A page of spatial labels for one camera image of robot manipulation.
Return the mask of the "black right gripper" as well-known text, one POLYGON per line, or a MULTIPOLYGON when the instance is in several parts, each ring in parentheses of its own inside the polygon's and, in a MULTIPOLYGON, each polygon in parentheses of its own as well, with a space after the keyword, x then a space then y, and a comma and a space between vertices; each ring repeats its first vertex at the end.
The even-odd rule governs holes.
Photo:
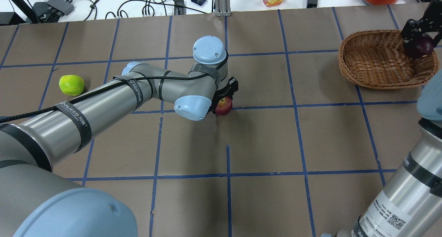
POLYGON ((431 1, 419 20, 409 19, 401 31, 404 51, 411 58, 420 58, 419 37, 436 32, 432 40, 437 47, 442 39, 442 2, 431 1))

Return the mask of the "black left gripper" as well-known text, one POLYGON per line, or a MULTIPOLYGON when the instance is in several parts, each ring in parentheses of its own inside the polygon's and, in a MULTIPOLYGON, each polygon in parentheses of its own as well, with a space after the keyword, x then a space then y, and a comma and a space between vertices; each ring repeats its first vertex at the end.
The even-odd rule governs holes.
POLYGON ((230 97, 233 102, 233 95, 239 89, 238 80, 234 77, 229 78, 227 85, 220 90, 217 90, 212 98, 211 106, 209 107, 209 112, 215 114, 215 108, 219 102, 219 100, 224 97, 230 97))

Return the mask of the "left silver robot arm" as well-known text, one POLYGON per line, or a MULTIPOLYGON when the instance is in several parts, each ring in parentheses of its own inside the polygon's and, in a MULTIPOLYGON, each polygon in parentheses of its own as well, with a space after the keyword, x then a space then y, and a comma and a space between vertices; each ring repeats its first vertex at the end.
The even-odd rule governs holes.
POLYGON ((81 97, 1 120, 2 237, 136 237, 131 209, 109 193, 86 188, 52 172, 54 165, 87 147, 100 133, 150 99, 200 121, 238 90, 228 78, 228 52, 216 36, 192 48, 194 64, 183 75, 130 62, 122 75, 81 97))

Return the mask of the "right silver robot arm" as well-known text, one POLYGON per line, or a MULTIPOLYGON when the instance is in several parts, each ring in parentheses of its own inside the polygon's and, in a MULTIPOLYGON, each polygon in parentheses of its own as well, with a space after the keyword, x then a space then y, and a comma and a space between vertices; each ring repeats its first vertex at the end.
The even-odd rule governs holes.
POLYGON ((338 50, 341 74, 370 89, 424 85, 417 110, 422 136, 358 217, 336 237, 421 237, 441 218, 441 69, 433 48, 441 40, 441 0, 400 30, 351 34, 338 50))

